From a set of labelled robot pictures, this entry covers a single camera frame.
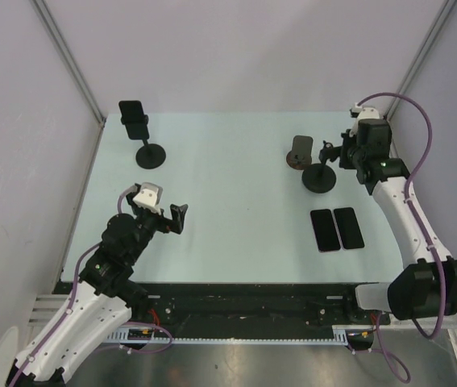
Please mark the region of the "brown-based phone stand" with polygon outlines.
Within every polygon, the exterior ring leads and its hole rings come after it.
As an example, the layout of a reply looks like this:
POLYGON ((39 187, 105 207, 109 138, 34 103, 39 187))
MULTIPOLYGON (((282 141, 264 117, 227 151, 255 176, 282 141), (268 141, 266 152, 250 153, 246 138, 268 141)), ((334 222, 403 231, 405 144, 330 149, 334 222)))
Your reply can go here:
POLYGON ((306 135, 293 137, 291 150, 286 155, 287 165, 296 170, 304 170, 312 164, 314 139, 306 135))

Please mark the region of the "black phone stand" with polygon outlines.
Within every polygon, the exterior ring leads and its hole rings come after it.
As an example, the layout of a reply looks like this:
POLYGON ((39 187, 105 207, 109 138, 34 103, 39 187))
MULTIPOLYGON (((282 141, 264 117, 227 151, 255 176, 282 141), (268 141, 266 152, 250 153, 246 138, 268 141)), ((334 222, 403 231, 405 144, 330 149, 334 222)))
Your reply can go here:
POLYGON ((332 143, 323 142, 318 153, 318 163, 308 166, 301 175, 302 184, 312 193, 325 194, 331 191, 337 181, 334 170, 327 164, 336 161, 341 154, 341 146, 335 147, 332 143))
POLYGON ((148 123, 147 114, 121 117, 121 124, 126 128, 128 138, 143 142, 143 146, 135 154, 136 164, 142 169, 156 169, 165 162, 166 152, 160 145, 149 142, 148 123))

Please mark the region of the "black phone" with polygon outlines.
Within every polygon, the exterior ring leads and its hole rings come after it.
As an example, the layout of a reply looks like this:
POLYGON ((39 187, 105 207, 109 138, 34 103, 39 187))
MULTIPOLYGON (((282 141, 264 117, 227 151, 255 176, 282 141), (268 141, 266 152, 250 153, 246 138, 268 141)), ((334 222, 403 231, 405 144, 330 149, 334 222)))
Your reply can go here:
POLYGON ((121 113, 121 123, 123 125, 132 123, 142 123, 145 121, 143 105, 139 100, 123 100, 118 102, 121 113))
POLYGON ((364 238, 353 208, 334 209, 334 218, 344 249, 355 250, 365 247, 364 238))

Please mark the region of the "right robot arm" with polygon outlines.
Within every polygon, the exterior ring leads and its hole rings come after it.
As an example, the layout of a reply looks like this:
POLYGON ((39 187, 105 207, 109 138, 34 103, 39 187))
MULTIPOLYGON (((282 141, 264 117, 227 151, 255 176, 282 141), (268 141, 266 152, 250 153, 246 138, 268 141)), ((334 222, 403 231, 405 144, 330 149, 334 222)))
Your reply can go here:
POLYGON ((361 323, 371 310, 399 320, 457 314, 457 259, 441 243, 416 198, 409 171, 389 155, 392 130, 381 118, 357 119, 342 135, 339 165, 354 169, 382 209, 401 253, 403 269, 390 283, 358 285, 342 303, 343 317, 361 323))

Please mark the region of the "right aluminium frame post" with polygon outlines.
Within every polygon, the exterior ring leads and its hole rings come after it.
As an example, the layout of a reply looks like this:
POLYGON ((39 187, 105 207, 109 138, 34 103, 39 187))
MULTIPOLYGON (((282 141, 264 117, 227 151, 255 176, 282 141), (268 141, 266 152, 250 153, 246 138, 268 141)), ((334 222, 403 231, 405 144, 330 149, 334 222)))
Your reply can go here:
POLYGON ((407 96, 413 88, 415 81, 421 74, 426 62, 429 60, 431 52, 434 50, 437 42, 442 37, 447 24, 450 22, 453 14, 457 11, 457 0, 445 0, 439 7, 437 14, 431 22, 422 42, 420 43, 413 59, 400 85, 396 89, 397 94, 407 96))

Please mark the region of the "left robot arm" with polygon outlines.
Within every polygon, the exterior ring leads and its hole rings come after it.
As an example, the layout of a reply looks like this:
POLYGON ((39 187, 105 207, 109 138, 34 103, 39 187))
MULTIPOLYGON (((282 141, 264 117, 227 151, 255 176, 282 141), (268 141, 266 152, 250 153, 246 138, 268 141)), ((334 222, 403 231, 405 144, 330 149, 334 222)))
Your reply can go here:
POLYGON ((103 340, 124 323, 147 316, 147 291, 131 281, 136 261, 155 233, 180 234, 186 205, 171 217, 133 205, 109 219, 99 243, 77 262, 67 300, 15 357, 8 386, 64 386, 103 340))

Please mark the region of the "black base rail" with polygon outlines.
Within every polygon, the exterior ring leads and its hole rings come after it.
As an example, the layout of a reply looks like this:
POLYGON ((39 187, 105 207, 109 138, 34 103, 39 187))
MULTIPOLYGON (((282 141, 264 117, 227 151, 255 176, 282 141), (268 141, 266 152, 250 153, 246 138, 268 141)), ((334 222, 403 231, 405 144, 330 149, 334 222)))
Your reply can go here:
POLYGON ((136 284, 147 291, 148 308, 132 318, 179 336, 311 338, 307 331, 390 322, 385 312, 359 308, 349 284, 136 284))

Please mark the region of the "purple-edged phone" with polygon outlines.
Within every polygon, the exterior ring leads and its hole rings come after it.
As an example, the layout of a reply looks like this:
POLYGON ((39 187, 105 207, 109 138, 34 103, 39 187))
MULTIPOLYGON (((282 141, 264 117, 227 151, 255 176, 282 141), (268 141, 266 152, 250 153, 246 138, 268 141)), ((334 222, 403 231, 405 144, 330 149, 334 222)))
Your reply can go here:
POLYGON ((341 248, 334 217, 329 209, 310 212, 314 237, 320 252, 336 252, 341 248))

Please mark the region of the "left aluminium frame post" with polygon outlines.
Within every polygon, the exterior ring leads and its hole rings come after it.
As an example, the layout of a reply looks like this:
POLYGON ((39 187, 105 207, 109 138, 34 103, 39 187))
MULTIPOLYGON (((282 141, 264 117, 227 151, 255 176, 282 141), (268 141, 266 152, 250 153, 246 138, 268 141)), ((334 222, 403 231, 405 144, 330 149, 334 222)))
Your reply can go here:
POLYGON ((56 53, 76 86, 78 93, 83 98, 89 112, 93 116, 95 122, 100 127, 103 127, 106 117, 102 113, 97 99, 94 97, 93 92, 90 89, 89 82, 85 79, 85 75, 81 71, 81 68, 77 63, 55 16, 50 10, 50 7, 44 0, 30 0, 29 3, 39 18, 44 30, 52 42, 53 47, 56 50, 56 53))

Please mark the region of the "aluminium frame post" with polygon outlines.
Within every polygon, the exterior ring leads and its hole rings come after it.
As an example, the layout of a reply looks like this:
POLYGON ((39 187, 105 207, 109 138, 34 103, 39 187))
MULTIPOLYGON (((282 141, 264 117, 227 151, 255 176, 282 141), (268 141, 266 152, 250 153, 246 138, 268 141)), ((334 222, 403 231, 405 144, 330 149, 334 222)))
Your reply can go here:
POLYGON ((442 37, 447 24, 450 22, 453 14, 457 11, 457 0, 445 0, 439 7, 437 14, 431 22, 422 42, 420 43, 413 59, 400 85, 396 89, 397 94, 407 96, 413 88, 415 81, 421 74, 426 62, 429 60, 431 52, 434 50, 437 42, 442 37))
POLYGON ((94 97, 93 92, 90 89, 89 82, 85 79, 85 75, 81 71, 81 68, 77 63, 55 16, 50 10, 50 7, 44 0, 30 0, 29 3, 39 18, 44 30, 52 42, 53 47, 56 50, 56 53, 76 86, 78 93, 83 98, 89 112, 93 116, 95 122, 100 127, 103 127, 106 117, 102 113, 97 99, 94 97))

